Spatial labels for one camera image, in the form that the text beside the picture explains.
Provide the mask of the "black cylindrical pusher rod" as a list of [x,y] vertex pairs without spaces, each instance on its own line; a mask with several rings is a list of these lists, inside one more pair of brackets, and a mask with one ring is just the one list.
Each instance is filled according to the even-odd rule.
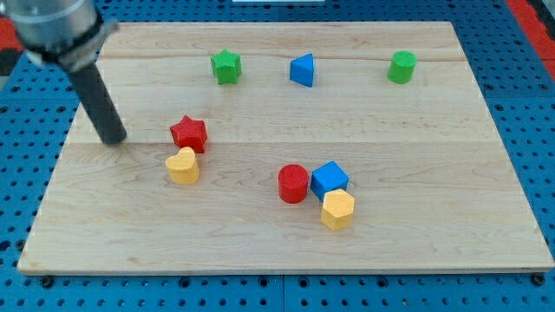
[[120,144],[127,131],[96,64],[91,62],[69,72],[68,77],[101,142],[107,146]]

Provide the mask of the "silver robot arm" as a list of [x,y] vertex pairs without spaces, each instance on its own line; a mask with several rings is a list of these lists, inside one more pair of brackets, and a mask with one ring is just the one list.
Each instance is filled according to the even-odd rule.
[[104,19],[90,0],[3,0],[1,15],[14,23],[32,62],[67,74],[101,142],[120,144],[127,131],[95,64],[118,23]]

